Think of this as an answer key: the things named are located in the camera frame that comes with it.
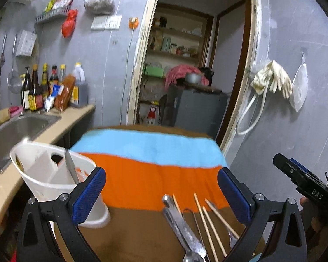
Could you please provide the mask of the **person's right hand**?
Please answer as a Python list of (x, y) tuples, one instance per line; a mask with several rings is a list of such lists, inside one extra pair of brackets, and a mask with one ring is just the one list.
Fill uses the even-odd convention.
[(317, 207), (305, 197), (300, 199), (300, 206), (302, 207), (302, 221), (305, 230), (312, 229), (318, 233), (322, 226), (318, 219)]

